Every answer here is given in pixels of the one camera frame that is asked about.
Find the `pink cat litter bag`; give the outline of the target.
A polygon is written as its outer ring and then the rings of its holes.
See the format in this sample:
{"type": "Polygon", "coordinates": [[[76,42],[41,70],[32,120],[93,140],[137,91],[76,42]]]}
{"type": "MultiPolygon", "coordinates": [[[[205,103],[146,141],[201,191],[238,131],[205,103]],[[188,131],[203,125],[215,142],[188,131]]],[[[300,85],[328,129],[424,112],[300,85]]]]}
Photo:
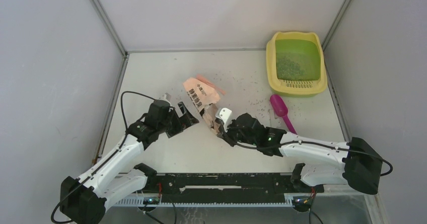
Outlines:
{"type": "Polygon", "coordinates": [[[225,91],[200,74],[195,78],[188,78],[183,87],[210,131],[218,135],[220,124],[215,117],[218,111],[216,103],[221,99],[220,94],[226,94],[225,91]]]}

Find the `magenta plastic scoop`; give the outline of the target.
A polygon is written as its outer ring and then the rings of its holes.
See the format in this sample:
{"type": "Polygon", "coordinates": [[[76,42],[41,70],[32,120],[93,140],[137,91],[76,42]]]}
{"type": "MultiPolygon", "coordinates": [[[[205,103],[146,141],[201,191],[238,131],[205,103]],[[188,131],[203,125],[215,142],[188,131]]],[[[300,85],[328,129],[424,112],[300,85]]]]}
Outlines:
{"type": "Polygon", "coordinates": [[[291,133],[297,134],[293,124],[291,123],[288,117],[289,110],[286,104],[284,103],[282,97],[277,94],[273,94],[270,96],[269,101],[275,115],[284,121],[285,125],[291,133]]]}

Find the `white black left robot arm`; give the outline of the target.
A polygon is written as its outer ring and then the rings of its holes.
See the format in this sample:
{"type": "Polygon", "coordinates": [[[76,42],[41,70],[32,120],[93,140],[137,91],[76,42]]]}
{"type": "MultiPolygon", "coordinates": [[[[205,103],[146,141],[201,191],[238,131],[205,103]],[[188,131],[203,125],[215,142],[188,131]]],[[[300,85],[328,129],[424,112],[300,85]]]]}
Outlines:
{"type": "Polygon", "coordinates": [[[180,102],[178,116],[167,100],[154,100],[147,113],[129,125],[121,141],[97,164],[79,175],[68,176],[60,186],[60,201],[54,208],[75,223],[99,223],[107,210],[129,194],[157,187],[156,171],[138,164],[127,174],[119,172],[143,153],[163,133],[168,138],[182,133],[199,121],[180,102]]]}

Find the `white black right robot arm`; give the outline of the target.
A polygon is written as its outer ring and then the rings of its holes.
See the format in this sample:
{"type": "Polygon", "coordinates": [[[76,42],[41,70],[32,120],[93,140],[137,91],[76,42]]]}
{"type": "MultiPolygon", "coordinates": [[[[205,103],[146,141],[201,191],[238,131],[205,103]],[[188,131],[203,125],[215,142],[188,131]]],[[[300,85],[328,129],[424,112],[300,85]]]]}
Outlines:
{"type": "Polygon", "coordinates": [[[364,139],[333,142],[302,137],[284,129],[263,126],[245,113],[233,119],[229,109],[216,114],[218,137],[230,146],[256,150],[266,156],[300,160],[292,171],[291,185],[303,192],[318,185],[348,185],[376,195],[382,165],[390,165],[364,139]]]}

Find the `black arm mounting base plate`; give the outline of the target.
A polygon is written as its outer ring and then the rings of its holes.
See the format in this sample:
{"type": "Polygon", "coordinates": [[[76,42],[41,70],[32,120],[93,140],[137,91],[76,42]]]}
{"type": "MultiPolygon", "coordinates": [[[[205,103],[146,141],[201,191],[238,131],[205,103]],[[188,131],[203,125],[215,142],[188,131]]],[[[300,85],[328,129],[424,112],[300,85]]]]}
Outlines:
{"type": "Polygon", "coordinates": [[[285,196],[324,192],[290,173],[165,173],[149,177],[137,194],[153,194],[175,204],[285,204],[285,196]]]}

